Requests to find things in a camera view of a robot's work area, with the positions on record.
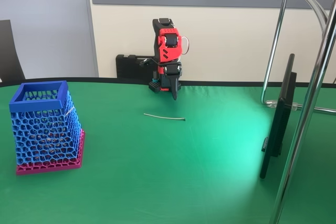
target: monitor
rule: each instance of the monitor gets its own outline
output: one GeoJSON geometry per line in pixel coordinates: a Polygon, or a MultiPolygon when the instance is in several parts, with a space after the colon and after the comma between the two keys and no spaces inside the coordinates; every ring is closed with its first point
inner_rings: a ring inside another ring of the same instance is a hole
{"type": "Polygon", "coordinates": [[[291,112],[296,85],[296,73],[292,72],[294,57],[294,54],[289,56],[271,130],[269,132],[269,136],[265,138],[262,147],[262,151],[265,153],[264,159],[262,160],[260,178],[266,177],[266,172],[271,156],[278,157],[281,154],[282,140],[284,138],[289,115],[291,112]]]}

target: chair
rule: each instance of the chair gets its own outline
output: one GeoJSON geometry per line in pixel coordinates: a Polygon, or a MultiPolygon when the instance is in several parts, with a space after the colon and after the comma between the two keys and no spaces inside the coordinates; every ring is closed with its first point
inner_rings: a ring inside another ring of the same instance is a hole
{"type": "Polygon", "coordinates": [[[0,20],[0,82],[25,80],[10,24],[10,20],[0,20]]]}

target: green tablecloth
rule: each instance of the green tablecloth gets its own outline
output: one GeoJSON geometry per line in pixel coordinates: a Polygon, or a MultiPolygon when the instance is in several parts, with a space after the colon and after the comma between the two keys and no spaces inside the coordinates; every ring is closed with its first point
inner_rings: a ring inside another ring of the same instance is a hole
{"type": "MultiPolygon", "coordinates": [[[[300,112],[260,180],[274,114],[260,87],[182,87],[174,101],[141,85],[69,83],[87,134],[82,168],[26,176],[15,175],[16,89],[0,88],[0,223],[268,223],[300,112]]],[[[305,92],[297,88],[295,101],[305,92]]],[[[318,105],[336,108],[335,98],[322,89],[318,105]]],[[[313,115],[280,223],[335,222],[335,134],[335,116],[313,115]]]]}

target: cable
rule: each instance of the cable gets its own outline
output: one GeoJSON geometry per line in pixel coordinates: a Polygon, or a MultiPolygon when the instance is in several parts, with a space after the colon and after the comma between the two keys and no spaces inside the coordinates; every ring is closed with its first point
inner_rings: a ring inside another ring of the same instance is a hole
{"type": "Polygon", "coordinates": [[[65,115],[64,117],[66,117],[75,107],[73,106],[65,115]]]}
{"type": "Polygon", "coordinates": [[[150,114],[146,114],[143,113],[144,115],[148,115],[148,116],[152,116],[154,118],[162,118],[162,119],[170,119],[170,120],[179,120],[179,121],[185,121],[185,118],[165,118],[163,116],[157,116],[157,115],[150,115],[150,114]]]}

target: chrome stand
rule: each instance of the chrome stand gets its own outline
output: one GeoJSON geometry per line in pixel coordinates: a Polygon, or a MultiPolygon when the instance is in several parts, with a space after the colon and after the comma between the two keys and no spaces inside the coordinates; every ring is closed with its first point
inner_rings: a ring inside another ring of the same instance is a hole
{"type": "MultiPolygon", "coordinates": [[[[306,94],[306,97],[304,99],[304,103],[301,106],[302,111],[300,114],[299,122],[296,126],[292,145],[290,147],[290,151],[287,157],[286,165],[285,165],[285,170],[281,178],[278,194],[276,197],[275,201],[275,206],[273,209],[273,212],[271,214],[271,218],[269,220],[270,224],[278,224],[279,219],[281,216],[281,211],[283,208],[283,203],[284,199],[287,195],[288,192],[288,187],[290,185],[292,175],[293,175],[293,169],[296,166],[297,160],[298,160],[298,155],[300,153],[300,149],[302,146],[302,141],[304,137],[306,136],[306,132],[310,123],[311,116],[314,112],[316,111],[323,111],[323,112],[329,112],[329,113],[335,113],[335,110],[330,110],[330,109],[325,109],[325,108],[315,108],[316,100],[320,91],[320,88],[322,86],[323,82],[323,77],[324,74],[326,73],[326,69],[328,66],[329,59],[331,57],[332,53],[332,48],[335,43],[335,38],[336,38],[336,0],[333,0],[332,7],[330,9],[330,14],[329,17],[327,18],[326,22],[325,20],[325,12],[322,11],[321,7],[317,4],[315,0],[306,0],[315,13],[318,15],[318,19],[321,24],[321,28],[323,30],[323,37],[322,37],[322,42],[320,46],[320,50],[318,53],[318,57],[315,63],[315,67],[309,82],[308,86],[308,91],[306,94]]],[[[280,32],[280,27],[281,27],[281,22],[283,18],[283,13],[285,11],[285,5],[286,5],[286,0],[282,1],[282,7],[280,10],[280,15],[279,15],[279,20],[278,20],[278,25],[276,29],[276,34],[274,37],[274,42],[272,46],[272,51],[271,55],[269,58],[268,62],[268,67],[267,67],[267,72],[265,76],[265,82],[263,86],[263,93],[261,95],[261,101],[263,104],[266,104],[264,102],[264,95],[267,87],[267,82],[269,78],[269,73],[270,73],[270,68],[272,65],[273,57],[274,57],[274,52],[275,52],[275,47],[277,44],[279,32],[280,32]]]]}
{"type": "MultiPolygon", "coordinates": [[[[316,16],[319,20],[322,33],[323,33],[325,31],[325,28],[326,28],[325,26],[326,26],[326,23],[328,21],[327,13],[325,12],[325,10],[322,8],[322,6],[316,0],[305,0],[305,1],[310,5],[310,7],[315,12],[315,14],[316,14],[316,16]]],[[[274,60],[275,51],[276,51],[277,44],[278,44],[279,34],[280,34],[280,30],[281,30],[281,24],[282,24],[282,20],[283,20],[283,15],[285,14],[285,9],[286,9],[286,3],[287,3],[287,0],[282,0],[282,4],[281,4],[281,8],[280,8],[280,14],[279,14],[278,23],[277,23],[277,28],[275,30],[273,44],[272,44],[272,48],[271,48],[271,53],[270,53],[270,56],[269,56],[267,70],[266,70],[266,74],[265,74],[264,85],[262,86],[263,89],[262,89],[262,92],[261,92],[261,103],[266,105],[266,106],[272,107],[272,108],[275,107],[275,105],[274,105],[275,100],[265,101],[265,93],[266,93],[266,89],[267,89],[267,85],[268,85],[269,76],[270,76],[270,73],[271,73],[271,68],[272,68],[272,64],[273,64],[273,60],[274,60]]],[[[297,104],[297,108],[302,109],[302,105],[297,104]]],[[[334,109],[315,107],[314,110],[319,111],[319,112],[336,114],[336,110],[334,110],[334,109]]]]}

